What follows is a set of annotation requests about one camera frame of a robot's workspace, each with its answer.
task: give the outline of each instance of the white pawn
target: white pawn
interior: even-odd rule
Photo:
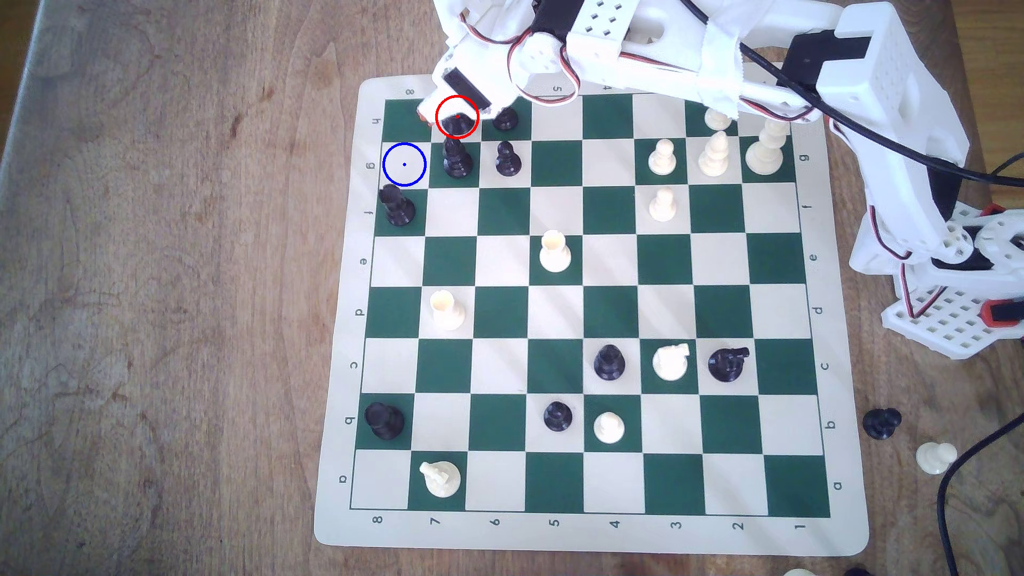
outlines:
[[[654,195],[654,199],[650,201],[647,209],[650,211],[650,217],[659,222],[671,220],[676,215],[675,193],[669,187],[657,189],[657,194]]]
[[[569,268],[572,252],[565,245],[565,235],[549,230],[541,237],[541,265],[548,272],[559,273]]]
[[[672,140],[662,138],[654,145],[654,152],[647,157],[647,167],[659,176],[667,176],[676,169],[676,156],[673,152],[676,145]]]
[[[455,301],[447,290],[438,290],[430,295],[430,310],[434,313],[434,324],[441,330],[455,330],[466,321],[466,308]]]
[[[626,424],[618,414],[605,412],[594,420],[594,436],[605,444],[614,444],[626,434]]]
[[[782,145],[788,128],[785,122],[765,120],[758,141],[746,149],[746,165],[757,174],[774,174],[782,166]]]
[[[956,448],[952,444],[926,442],[918,448],[918,465],[931,475],[939,475],[949,469],[956,460]]]
[[[731,126],[732,119],[713,108],[709,108],[708,112],[705,113],[705,124],[717,132]]]
[[[715,132],[708,138],[703,152],[697,158],[697,166],[706,175],[721,176],[729,168],[729,136],[725,132]]]
[[[423,462],[420,464],[420,472],[427,483],[427,490],[438,498],[447,498],[458,492],[462,485],[462,475],[452,462]]]
[[[662,346],[654,353],[651,364],[658,378],[670,382],[676,381],[686,374],[687,358],[690,346],[686,342],[673,346]]]

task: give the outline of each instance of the red circle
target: red circle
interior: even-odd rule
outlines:
[[[468,132],[466,132],[465,134],[463,134],[461,136],[453,136],[452,134],[445,132],[444,128],[441,128],[441,121],[438,119],[438,116],[440,115],[440,112],[441,112],[441,107],[444,106],[444,102],[449,101],[452,98],[462,98],[462,99],[468,101],[469,106],[473,107],[473,111],[476,112],[476,124],[473,124],[473,129],[470,130],[470,131],[468,131]],[[437,129],[440,130],[441,133],[444,134],[445,136],[447,136],[450,138],[455,138],[457,140],[461,140],[462,138],[465,138],[466,136],[468,136],[468,135],[472,134],[473,132],[475,132],[476,131],[476,127],[480,125],[480,109],[476,108],[476,105],[473,104],[473,100],[467,98],[466,96],[464,96],[462,94],[452,94],[451,96],[449,96],[449,97],[444,98],[443,100],[441,100],[441,104],[437,105],[437,110],[434,111],[434,125],[437,126]]]

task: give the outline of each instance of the black chess piece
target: black chess piece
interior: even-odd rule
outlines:
[[[512,150],[512,142],[502,141],[498,143],[498,158],[495,160],[495,168],[503,176],[514,176],[522,169],[522,160]]]
[[[494,124],[496,129],[507,132],[519,125],[519,114],[512,107],[508,107],[499,112],[498,116],[490,123]]]
[[[444,128],[444,131],[453,136],[468,134],[475,124],[476,122],[472,118],[461,112],[441,120],[441,128]]]
[[[750,348],[719,348],[708,359],[708,370],[720,382],[731,382],[743,372],[743,361],[751,356]]]
[[[453,178],[465,178],[473,171],[473,157],[466,146],[455,138],[444,138],[444,173]]]
[[[572,410],[561,402],[552,402],[544,409],[544,425],[552,431],[565,431],[572,423]]]
[[[594,372],[602,380],[614,380],[626,371],[626,359],[613,344],[605,344],[594,357]]]
[[[416,217],[416,204],[401,194],[401,190],[394,184],[384,184],[384,188],[377,193],[377,198],[384,204],[387,210],[387,221],[396,227],[403,227],[413,221]]]
[[[362,411],[370,429],[381,440],[394,440],[406,427],[406,415],[394,406],[374,402]]]
[[[896,433],[902,421],[903,415],[895,408],[873,408],[864,413],[860,425],[874,440],[886,440]]]

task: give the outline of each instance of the robotic arm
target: robotic arm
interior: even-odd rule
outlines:
[[[679,0],[434,4],[449,49],[432,75],[437,89],[420,105],[423,118],[433,119],[453,94],[472,99],[481,120],[520,95],[552,107],[573,99],[575,92],[531,91],[550,86],[542,80],[551,74],[564,74],[575,91],[581,80],[634,88],[699,101],[733,119],[740,111],[801,123],[820,118],[793,90],[744,80],[742,41],[787,47],[782,72],[791,80],[878,134],[950,165],[967,160],[968,137],[949,96],[887,2],[842,8],[814,0],[697,0],[707,25]],[[446,115],[475,115],[465,100],[451,101]],[[958,176],[829,126],[857,155],[868,206],[850,265],[892,275],[900,298],[883,324],[954,359],[1024,337],[1024,213],[959,204]],[[926,303],[915,312],[911,302]]]

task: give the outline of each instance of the wooden table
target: wooden table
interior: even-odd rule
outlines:
[[[897,5],[974,136],[948,2]],[[913,450],[1024,409],[1021,346],[949,361],[882,328],[891,280],[845,268],[858,411],[904,414],[861,437],[858,557],[313,539],[356,91],[443,47],[425,0],[45,3],[0,173],[0,574],[943,573],[939,481]],[[846,259],[862,184],[830,146]],[[953,483],[964,574],[1024,574],[1022,452],[1018,433]]]

